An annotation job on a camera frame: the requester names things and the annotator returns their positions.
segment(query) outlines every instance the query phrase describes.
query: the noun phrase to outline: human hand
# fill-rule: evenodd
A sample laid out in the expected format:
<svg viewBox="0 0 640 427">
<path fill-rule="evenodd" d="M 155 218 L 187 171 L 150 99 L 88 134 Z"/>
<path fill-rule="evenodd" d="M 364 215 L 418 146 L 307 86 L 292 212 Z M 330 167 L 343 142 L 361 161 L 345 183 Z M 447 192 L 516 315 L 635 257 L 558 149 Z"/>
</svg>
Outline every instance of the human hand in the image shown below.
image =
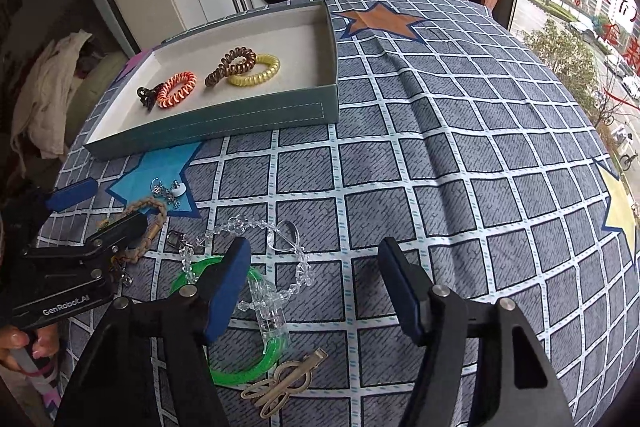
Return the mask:
<svg viewBox="0 0 640 427">
<path fill-rule="evenodd" d="M 38 339 L 33 344 L 33 358 L 52 357 L 60 349 L 58 325 L 52 324 L 36 330 Z M 19 349 L 29 344 L 29 335 L 14 326 L 0 328 L 0 363 L 12 371 L 20 371 L 20 366 L 11 356 L 11 349 Z"/>
</svg>

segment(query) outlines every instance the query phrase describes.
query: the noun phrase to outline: blue star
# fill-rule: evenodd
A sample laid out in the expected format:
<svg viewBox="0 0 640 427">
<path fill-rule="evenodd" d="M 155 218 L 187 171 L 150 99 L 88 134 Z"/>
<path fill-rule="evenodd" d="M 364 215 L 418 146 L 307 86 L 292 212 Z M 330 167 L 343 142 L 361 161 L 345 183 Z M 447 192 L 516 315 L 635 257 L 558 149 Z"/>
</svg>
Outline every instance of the blue star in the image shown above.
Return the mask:
<svg viewBox="0 0 640 427">
<path fill-rule="evenodd" d="M 151 194 L 150 186 L 154 178 L 159 178 L 165 187 L 169 187 L 174 180 L 178 180 L 187 185 L 187 190 L 178 198 L 180 207 L 177 210 L 172 205 L 168 206 L 168 215 L 199 218 L 200 212 L 196 208 L 184 171 L 201 145 L 202 142 L 196 142 L 149 151 L 140 158 L 133 170 L 114 182 L 106 192 L 127 206 Z M 146 208 L 142 212 L 156 213 L 157 210 Z"/>
</svg>

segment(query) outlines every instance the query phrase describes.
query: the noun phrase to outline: white charm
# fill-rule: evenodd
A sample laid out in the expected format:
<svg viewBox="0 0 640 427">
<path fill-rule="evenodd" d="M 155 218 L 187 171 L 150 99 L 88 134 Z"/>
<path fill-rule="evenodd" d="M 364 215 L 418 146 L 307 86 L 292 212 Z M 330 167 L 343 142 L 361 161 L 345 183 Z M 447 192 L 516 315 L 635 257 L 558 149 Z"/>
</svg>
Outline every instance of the white charm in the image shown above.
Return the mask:
<svg viewBox="0 0 640 427">
<path fill-rule="evenodd" d="M 178 183 L 177 181 L 174 180 L 174 182 L 171 185 L 171 193 L 172 195 L 174 195 L 175 198 L 179 198 L 186 191 L 187 191 L 187 185 L 185 185 L 184 183 Z"/>
</svg>

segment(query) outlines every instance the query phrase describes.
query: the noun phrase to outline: spiral hair tie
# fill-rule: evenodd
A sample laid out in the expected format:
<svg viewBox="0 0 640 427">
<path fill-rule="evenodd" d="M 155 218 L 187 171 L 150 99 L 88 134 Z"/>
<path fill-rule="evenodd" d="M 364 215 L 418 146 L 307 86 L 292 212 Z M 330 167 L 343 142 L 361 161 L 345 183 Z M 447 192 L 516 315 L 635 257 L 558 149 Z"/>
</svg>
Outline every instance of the spiral hair tie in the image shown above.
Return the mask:
<svg viewBox="0 0 640 427">
<path fill-rule="evenodd" d="M 163 109 L 174 107 L 174 105 L 187 98 L 188 94 L 196 87 L 197 81 L 198 79 L 191 71 L 174 74 L 158 91 L 158 98 L 156 99 L 158 106 Z M 176 92 L 169 94 L 178 84 L 184 85 Z"/>
<path fill-rule="evenodd" d="M 244 58 L 244 61 L 233 64 L 232 62 L 236 60 L 236 58 Z M 232 49 L 222 57 L 217 68 L 205 78 L 204 83 L 207 87 L 213 87 L 226 76 L 247 73 L 251 71 L 254 66 L 255 53 L 252 49 L 245 48 L 244 46 L 242 48 Z"/>
<path fill-rule="evenodd" d="M 255 62 L 256 64 L 264 64 L 267 69 L 250 76 L 231 74 L 227 82 L 239 87 L 257 86 L 267 80 L 271 80 L 280 69 L 280 60 L 275 55 L 257 55 Z"/>
</svg>

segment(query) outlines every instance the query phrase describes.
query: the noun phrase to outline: car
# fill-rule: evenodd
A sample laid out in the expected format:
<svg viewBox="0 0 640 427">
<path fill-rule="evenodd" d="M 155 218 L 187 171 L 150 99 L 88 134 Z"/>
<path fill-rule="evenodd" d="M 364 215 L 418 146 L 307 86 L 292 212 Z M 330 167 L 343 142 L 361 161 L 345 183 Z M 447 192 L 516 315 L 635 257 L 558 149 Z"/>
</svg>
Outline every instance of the car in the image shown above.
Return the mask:
<svg viewBox="0 0 640 427">
<path fill-rule="evenodd" d="M 574 35 L 580 37 L 585 42 L 595 42 L 598 38 L 596 33 L 587 25 L 581 22 L 569 22 L 566 28 Z"/>
<path fill-rule="evenodd" d="M 640 78 L 637 76 L 625 76 L 622 79 L 622 87 L 633 99 L 640 99 Z"/>
<path fill-rule="evenodd" d="M 604 58 L 604 65 L 607 67 L 607 70 L 611 71 L 616 76 L 619 76 L 620 78 L 625 76 L 635 76 L 634 71 L 619 55 L 611 54 Z"/>
</svg>

